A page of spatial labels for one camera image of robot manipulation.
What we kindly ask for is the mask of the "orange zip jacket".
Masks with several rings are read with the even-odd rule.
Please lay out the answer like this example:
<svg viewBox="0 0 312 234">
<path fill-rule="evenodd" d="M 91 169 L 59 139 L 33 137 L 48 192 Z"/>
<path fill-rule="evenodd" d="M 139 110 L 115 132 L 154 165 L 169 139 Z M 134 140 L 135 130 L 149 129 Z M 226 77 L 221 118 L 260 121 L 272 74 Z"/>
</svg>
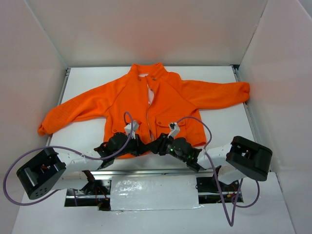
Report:
<svg viewBox="0 0 312 234">
<path fill-rule="evenodd" d="M 178 73 L 167 71 L 161 63 L 133 64 L 122 77 L 53 108 L 39 125 L 38 134 L 50 135 L 72 122 L 104 117 L 103 140 L 108 141 L 115 133 L 123 132 L 132 118 L 138 122 L 137 133 L 145 144 L 162 133 L 169 133 L 169 124 L 177 122 L 178 136 L 198 147 L 206 143 L 199 111 L 246 102 L 249 92 L 246 82 L 182 80 Z"/>
</svg>

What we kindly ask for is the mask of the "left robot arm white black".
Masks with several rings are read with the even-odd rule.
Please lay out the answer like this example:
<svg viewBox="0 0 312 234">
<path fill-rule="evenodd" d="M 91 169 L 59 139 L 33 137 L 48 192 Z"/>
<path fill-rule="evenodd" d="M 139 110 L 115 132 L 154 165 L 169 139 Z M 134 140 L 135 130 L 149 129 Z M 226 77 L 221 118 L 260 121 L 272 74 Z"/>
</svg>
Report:
<svg viewBox="0 0 312 234">
<path fill-rule="evenodd" d="M 147 151 L 139 135 L 118 132 L 87 153 L 62 146 L 47 147 L 21 166 L 16 174 L 30 200 L 63 189 L 76 189 L 88 195 L 98 185 L 93 171 L 112 165 L 119 156 L 140 156 Z"/>
</svg>

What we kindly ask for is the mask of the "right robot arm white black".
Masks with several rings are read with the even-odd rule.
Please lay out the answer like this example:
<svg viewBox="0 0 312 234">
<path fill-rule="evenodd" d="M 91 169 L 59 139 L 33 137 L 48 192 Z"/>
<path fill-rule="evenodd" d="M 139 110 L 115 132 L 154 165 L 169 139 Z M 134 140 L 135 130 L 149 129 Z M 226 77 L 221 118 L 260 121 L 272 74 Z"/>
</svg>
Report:
<svg viewBox="0 0 312 234">
<path fill-rule="evenodd" d="M 235 136 L 231 143 L 211 148 L 194 148 L 183 137 L 173 138 L 167 134 L 147 144 L 153 154 L 169 154 L 183 161 L 194 172 L 219 167 L 217 176 L 212 179 L 213 187 L 223 191 L 235 180 L 248 177 L 256 181 L 266 181 L 273 152 L 271 149 Z"/>
</svg>

